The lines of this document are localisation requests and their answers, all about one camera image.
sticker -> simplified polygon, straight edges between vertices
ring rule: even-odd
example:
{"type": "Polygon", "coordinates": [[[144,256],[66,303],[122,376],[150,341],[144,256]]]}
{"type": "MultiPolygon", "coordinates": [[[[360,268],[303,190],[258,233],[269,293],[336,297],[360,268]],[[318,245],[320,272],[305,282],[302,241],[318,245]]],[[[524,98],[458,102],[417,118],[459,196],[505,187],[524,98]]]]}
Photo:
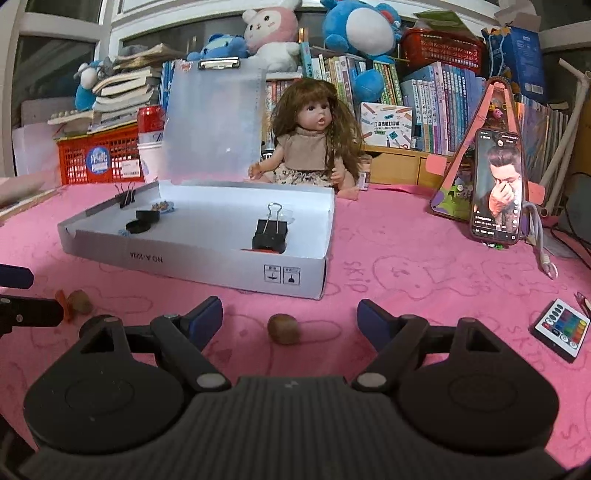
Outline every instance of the sticker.
{"type": "Polygon", "coordinates": [[[124,160],[121,162],[121,178],[139,177],[139,160],[124,160]]]}
{"type": "Polygon", "coordinates": [[[165,213],[172,213],[174,212],[174,203],[162,200],[162,202],[153,203],[151,210],[158,210],[161,215],[165,213]]]}
{"type": "Polygon", "coordinates": [[[281,267],[279,265],[265,265],[265,281],[267,283],[281,283],[281,267]]]}
{"type": "Polygon", "coordinates": [[[111,167],[111,156],[105,147],[94,147],[86,156],[86,168],[94,175],[102,175],[111,167]]]}
{"type": "Polygon", "coordinates": [[[300,285],[300,269],[298,267],[283,267],[283,283],[285,285],[300,285]]]}

stuffed toy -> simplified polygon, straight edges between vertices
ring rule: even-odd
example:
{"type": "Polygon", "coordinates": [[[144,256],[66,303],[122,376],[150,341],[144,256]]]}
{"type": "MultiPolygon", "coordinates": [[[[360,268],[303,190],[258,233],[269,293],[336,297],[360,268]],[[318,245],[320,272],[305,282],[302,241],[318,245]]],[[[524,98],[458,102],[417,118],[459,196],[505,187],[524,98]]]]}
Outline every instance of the stuffed toy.
{"type": "Polygon", "coordinates": [[[95,104],[96,95],[92,93],[92,88],[100,81],[113,75],[113,64],[109,57],[104,60],[95,60],[90,63],[83,63],[78,68],[75,79],[80,79],[80,85],[76,90],[76,100],[74,102],[76,110],[85,112],[92,109],[95,104]]]}
{"type": "Polygon", "coordinates": [[[187,56],[187,60],[199,61],[204,59],[221,59],[224,57],[247,58],[248,52],[244,38],[221,33],[213,34],[209,37],[207,45],[201,51],[191,52],[187,56]]]}
{"type": "Polygon", "coordinates": [[[300,45],[296,42],[298,23],[294,13],[301,0],[283,0],[278,7],[242,14],[247,23],[244,32],[248,53],[269,72],[295,72],[300,45]]]}
{"type": "MultiPolygon", "coordinates": [[[[322,23],[326,48],[370,60],[393,63],[387,56],[400,39],[402,21],[388,4],[373,7],[359,0],[320,0],[329,11],[322,23]]],[[[375,102],[384,91],[384,79],[374,69],[360,74],[353,84],[355,102],[375,102]]]]}

red plastic basket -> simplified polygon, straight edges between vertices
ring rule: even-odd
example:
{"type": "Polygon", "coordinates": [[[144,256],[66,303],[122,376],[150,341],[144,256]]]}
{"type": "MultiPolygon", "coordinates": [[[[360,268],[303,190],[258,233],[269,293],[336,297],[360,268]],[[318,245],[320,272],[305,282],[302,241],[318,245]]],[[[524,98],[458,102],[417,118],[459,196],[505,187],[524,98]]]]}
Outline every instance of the red plastic basket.
{"type": "Polygon", "coordinates": [[[441,61],[454,67],[472,70],[480,75],[484,43],[460,35],[411,28],[400,41],[409,69],[417,70],[441,61]]]}
{"type": "Polygon", "coordinates": [[[57,142],[61,183],[143,181],[137,124],[57,142]]]}

smartphone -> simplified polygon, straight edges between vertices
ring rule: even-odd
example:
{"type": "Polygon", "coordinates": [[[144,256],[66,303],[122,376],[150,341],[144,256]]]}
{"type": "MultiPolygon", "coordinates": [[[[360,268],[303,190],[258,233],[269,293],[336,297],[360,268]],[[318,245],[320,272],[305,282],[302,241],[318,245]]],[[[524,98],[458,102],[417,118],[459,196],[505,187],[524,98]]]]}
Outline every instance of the smartphone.
{"type": "Polygon", "coordinates": [[[521,137],[481,128],[475,160],[470,231],[479,240],[515,245],[525,183],[521,137]]]}

man on phone screen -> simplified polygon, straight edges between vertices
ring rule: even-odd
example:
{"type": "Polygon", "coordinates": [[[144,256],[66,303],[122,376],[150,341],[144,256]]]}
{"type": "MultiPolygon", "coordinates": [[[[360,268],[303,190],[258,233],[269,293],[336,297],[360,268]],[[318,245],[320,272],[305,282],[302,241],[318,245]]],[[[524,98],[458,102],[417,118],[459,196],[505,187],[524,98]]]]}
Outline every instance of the man on phone screen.
{"type": "Polygon", "coordinates": [[[480,214],[494,219],[497,230],[516,233],[523,185],[521,153],[517,146],[498,142],[485,155],[495,186],[478,201],[480,214]]]}

